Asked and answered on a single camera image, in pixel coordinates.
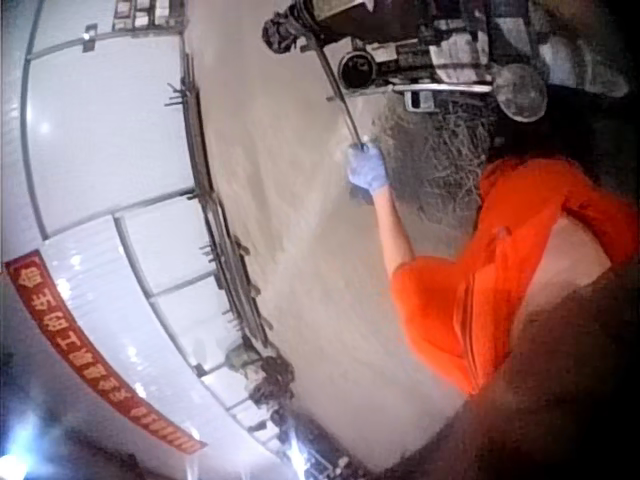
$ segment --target red banner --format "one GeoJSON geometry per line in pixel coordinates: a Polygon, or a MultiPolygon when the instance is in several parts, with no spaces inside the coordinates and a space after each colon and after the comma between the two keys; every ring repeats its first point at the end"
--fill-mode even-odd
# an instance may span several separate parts
{"type": "Polygon", "coordinates": [[[60,296],[39,251],[7,262],[20,299],[42,334],[91,390],[158,440],[188,455],[207,446],[140,397],[106,362],[60,296]]]}

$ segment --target dirt floor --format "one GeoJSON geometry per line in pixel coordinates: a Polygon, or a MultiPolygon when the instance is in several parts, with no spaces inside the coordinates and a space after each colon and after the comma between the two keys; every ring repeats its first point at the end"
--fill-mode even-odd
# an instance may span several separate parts
{"type": "MultiPolygon", "coordinates": [[[[380,469],[430,438],[462,396],[405,344],[373,210],[349,198],[349,137],[325,102],[316,59],[262,44],[263,21],[287,3],[189,2],[209,158],[232,229],[251,250],[271,339],[295,367],[297,406],[380,469]]],[[[374,125],[389,108],[383,98],[352,106],[365,134],[384,130],[374,125]]],[[[401,213],[423,254],[453,256],[470,230],[466,217],[452,226],[416,205],[401,213]]]]}

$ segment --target blue glove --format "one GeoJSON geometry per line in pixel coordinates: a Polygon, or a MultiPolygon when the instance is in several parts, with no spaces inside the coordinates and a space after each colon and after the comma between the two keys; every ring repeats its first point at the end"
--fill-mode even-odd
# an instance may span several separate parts
{"type": "Polygon", "coordinates": [[[349,181],[373,194],[389,185],[384,168],[382,152],[374,143],[367,142],[360,149],[359,145],[350,145],[347,150],[349,160],[349,181]]]}

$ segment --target hay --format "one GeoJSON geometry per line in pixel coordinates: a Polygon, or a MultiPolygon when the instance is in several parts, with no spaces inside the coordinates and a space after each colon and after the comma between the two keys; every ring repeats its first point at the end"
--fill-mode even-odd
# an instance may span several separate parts
{"type": "Polygon", "coordinates": [[[441,94],[436,106],[435,113],[411,113],[402,96],[391,96],[377,139],[398,201],[429,222],[470,231],[495,105],[490,97],[441,94]]]}

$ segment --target orange jacket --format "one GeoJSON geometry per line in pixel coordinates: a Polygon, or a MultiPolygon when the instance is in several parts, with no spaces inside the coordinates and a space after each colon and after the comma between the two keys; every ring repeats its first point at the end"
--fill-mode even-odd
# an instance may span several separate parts
{"type": "Polygon", "coordinates": [[[414,352],[467,393],[509,354],[509,333],[561,213],[585,225],[613,265],[638,252],[633,205],[562,158],[505,159],[480,180],[478,228],[460,257],[418,257],[391,279],[414,352]]]}

